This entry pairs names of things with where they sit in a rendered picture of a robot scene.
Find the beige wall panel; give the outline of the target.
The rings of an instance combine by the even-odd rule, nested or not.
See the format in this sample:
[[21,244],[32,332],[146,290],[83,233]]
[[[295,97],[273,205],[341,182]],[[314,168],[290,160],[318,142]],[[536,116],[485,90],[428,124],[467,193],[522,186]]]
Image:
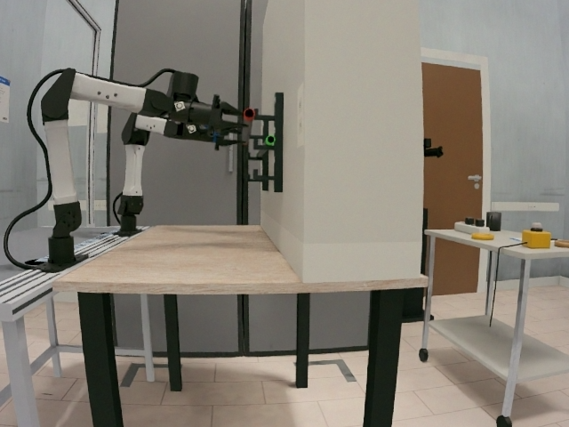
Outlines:
[[283,192],[260,183],[261,227],[302,283],[420,278],[418,0],[272,0],[262,115],[275,62]]

